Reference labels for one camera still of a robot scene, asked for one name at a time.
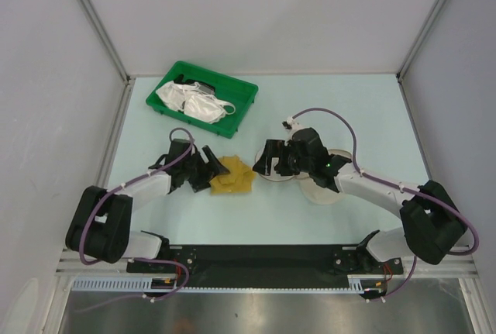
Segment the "yellow bra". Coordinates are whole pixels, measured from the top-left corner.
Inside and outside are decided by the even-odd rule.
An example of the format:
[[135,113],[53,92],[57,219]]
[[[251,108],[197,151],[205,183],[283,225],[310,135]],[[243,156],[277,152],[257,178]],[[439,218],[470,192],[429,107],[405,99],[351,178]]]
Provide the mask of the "yellow bra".
[[210,181],[211,195],[245,194],[252,191],[256,173],[250,166],[238,156],[220,157],[219,161],[229,173],[218,175]]

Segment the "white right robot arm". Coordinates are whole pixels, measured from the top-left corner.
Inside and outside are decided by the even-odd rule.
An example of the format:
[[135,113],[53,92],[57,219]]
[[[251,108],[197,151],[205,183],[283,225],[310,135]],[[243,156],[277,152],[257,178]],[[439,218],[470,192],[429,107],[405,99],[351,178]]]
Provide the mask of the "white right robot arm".
[[367,273],[395,257],[418,257],[436,265],[467,231],[441,184],[428,181],[410,189],[383,178],[373,180],[350,158],[330,153],[313,128],[300,129],[288,140],[267,140],[253,170],[265,177],[307,174],[320,188],[361,198],[399,218],[401,227],[374,231],[358,244],[357,263]]

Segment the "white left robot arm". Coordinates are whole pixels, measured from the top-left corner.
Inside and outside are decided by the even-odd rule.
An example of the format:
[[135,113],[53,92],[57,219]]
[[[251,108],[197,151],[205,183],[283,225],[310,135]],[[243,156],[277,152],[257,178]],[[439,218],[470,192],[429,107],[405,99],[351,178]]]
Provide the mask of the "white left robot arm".
[[214,178],[229,173],[209,146],[200,150],[184,139],[173,139],[169,151],[147,172],[113,190],[90,186],[83,191],[65,236],[65,246],[79,252],[82,263],[116,263],[122,258],[144,260],[156,272],[170,266],[166,239],[149,231],[132,231],[135,211],[165,197],[184,183],[197,193]]

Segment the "beige mesh laundry bag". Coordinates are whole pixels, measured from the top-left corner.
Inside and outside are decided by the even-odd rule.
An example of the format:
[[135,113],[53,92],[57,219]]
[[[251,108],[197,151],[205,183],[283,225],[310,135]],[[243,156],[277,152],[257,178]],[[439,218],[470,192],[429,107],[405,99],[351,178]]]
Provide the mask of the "beige mesh laundry bag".
[[[263,155],[264,148],[260,149],[257,155]],[[339,189],[335,182],[335,175],[338,170],[344,165],[349,164],[351,159],[344,156],[336,156],[329,153],[327,162],[322,165],[314,173],[300,173],[295,176],[281,176],[277,172],[272,175],[260,175],[269,181],[289,181],[292,178],[297,178],[300,181],[300,188],[305,197],[318,205],[330,205],[341,198]]]

